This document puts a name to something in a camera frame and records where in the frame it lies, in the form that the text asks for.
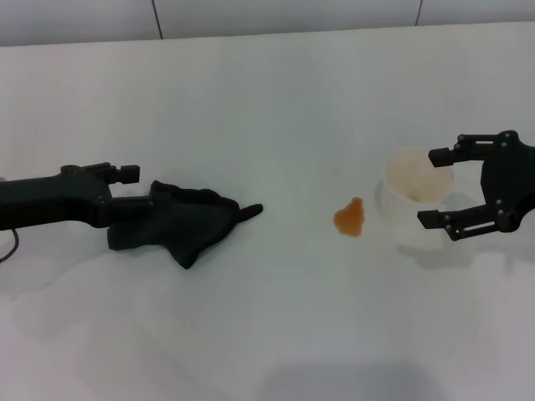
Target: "white wall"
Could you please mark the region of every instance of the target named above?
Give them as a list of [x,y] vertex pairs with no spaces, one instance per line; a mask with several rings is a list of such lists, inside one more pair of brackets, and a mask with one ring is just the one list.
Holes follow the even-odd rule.
[[534,0],[424,0],[418,24],[533,20]]
[[414,25],[420,0],[155,0],[164,38]]
[[159,37],[151,0],[0,0],[0,46]]

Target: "white table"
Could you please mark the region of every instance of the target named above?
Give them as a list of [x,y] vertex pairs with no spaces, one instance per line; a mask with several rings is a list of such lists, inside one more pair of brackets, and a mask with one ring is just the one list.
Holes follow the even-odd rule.
[[[79,223],[21,230],[0,399],[533,399],[535,216],[400,249],[375,192],[397,145],[535,144],[534,71],[533,23],[0,49],[0,175],[139,164],[116,195],[265,205],[190,271]],[[479,164],[455,174],[449,206],[481,202]],[[331,221],[353,196],[359,239]]]

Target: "orange stain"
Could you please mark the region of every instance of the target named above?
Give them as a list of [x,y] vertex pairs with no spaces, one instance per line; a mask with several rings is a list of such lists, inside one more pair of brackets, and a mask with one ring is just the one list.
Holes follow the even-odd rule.
[[353,198],[341,211],[334,213],[333,223],[345,236],[360,236],[364,224],[364,207],[361,198]]

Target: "black cable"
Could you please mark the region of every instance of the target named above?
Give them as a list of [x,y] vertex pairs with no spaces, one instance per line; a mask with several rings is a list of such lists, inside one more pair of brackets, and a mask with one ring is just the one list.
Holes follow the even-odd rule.
[[17,251],[18,249],[18,244],[20,242],[19,238],[18,238],[18,233],[16,230],[12,230],[13,232],[13,237],[15,238],[15,245],[13,246],[13,248],[11,249],[11,251],[8,252],[8,254],[2,258],[0,258],[0,263],[4,263],[7,259],[9,259],[11,256],[13,256],[13,254]]

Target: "plastic cup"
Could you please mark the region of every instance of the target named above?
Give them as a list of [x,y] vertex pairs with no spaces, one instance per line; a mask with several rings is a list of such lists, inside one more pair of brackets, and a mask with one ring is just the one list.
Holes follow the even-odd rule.
[[453,186],[450,167],[435,168],[426,148],[398,148],[387,160],[380,193],[380,217],[400,246],[437,250],[444,244],[443,230],[426,230],[419,211],[445,209]]

